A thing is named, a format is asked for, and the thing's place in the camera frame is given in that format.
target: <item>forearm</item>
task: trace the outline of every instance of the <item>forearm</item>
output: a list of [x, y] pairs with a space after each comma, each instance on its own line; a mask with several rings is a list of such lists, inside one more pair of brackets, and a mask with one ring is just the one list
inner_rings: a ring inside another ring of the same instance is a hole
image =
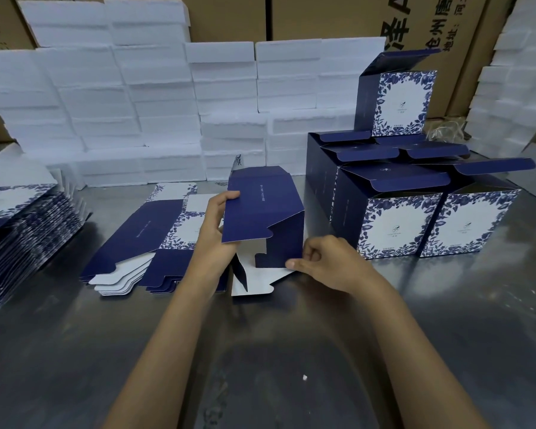
[[406, 429], [489, 427], [383, 277], [354, 296], [371, 319]]
[[104, 429], [176, 427], [210, 286], [186, 277], [115, 400]]

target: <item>box lid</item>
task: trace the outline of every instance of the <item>box lid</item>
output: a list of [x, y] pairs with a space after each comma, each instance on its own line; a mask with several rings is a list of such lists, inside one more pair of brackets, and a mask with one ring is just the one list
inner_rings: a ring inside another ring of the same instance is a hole
[[358, 141], [371, 138], [371, 131], [331, 131], [324, 133], [309, 133], [321, 143], [336, 143], [339, 141]]
[[413, 164], [380, 162], [342, 167], [345, 172], [369, 181], [380, 193], [405, 191], [450, 183], [450, 176], [440, 170], [431, 170]]
[[440, 141], [420, 141], [397, 146], [403, 155], [411, 159], [445, 158], [469, 155], [466, 144], [443, 143]]
[[268, 227], [304, 210], [292, 176], [279, 166], [235, 170], [228, 189], [240, 197], [226, 202], [223, 243], [269, 238]]
[[411, 51], [387, 51], [379, 54], [361, 75], [376, 75], [384, 72], [410, 71], [416, 64], [429, 55], [441, 52], [440, 49], [413, 49]]
[[476, 176], [488, 173], [518, 172], [520, 170], [532, 170], [536, 163], [532, 158], [469, 158], [453, 161], [441, 161], [429, 164], [430, 169], [436, 169], [449, 173], [462, 174], [464, 176]]
[[399, 156], [399, 148], [383, 146], [381, 144], [336, 144], [320, 146], [336, 154], [341, 162], [372, 161], [373, 159], [396, 158]]
[[386, 146], [398, 146], [400, 144], [413, 144], [420, 141], [426, 141], [426, 134], [412, 134], [410, 136], [374, 136], [372, 140], [377, 144]]

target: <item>left arm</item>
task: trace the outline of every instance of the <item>left arm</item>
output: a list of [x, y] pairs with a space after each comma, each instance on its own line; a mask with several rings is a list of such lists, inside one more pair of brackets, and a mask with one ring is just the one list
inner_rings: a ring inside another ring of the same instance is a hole
[[222, 244], [218, 226], [227, 191], [210, 199], [193, 257], [157, 329], [115, 400], [103, 429], [176, 427], [200, 327], [237, 244]]

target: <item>table surface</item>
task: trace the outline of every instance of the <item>table surface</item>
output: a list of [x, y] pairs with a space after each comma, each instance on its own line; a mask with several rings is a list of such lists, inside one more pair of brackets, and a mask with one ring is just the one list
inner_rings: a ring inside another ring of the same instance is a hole
[[[329, 232], [303, 177], [309, 235]], [[85, 189], [80, 233], [0, 309], [0, 429], [101, 425], [170, 295], [100, 297], [78, 280], [153, 186]], [[200, 182], [199, 193], [225, 189]], [[522, 192], [480, 253], [373, 261], [495, 428], [536, 428], [536, 198]], [[272, 295], [216, 295], [179, 427], [398, 428], [360, 307], [295, 273]]]

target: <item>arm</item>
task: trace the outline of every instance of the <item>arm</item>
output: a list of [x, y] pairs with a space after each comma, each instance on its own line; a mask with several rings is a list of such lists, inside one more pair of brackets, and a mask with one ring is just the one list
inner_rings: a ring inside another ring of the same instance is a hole
[[185, 277], [109, 411], [103, 429], [177, 427], [208, 302], [236, 253], [237, 244], [221, 244], [218, 226], [226, 200], [239, 195], [238, 191], [227, 191], [208, 202]]
[[487, 429], [486, 421], [398, 292], [343, 238], [312, 238], [286, 266], [353, 295], [366, 309], [406, 429]]

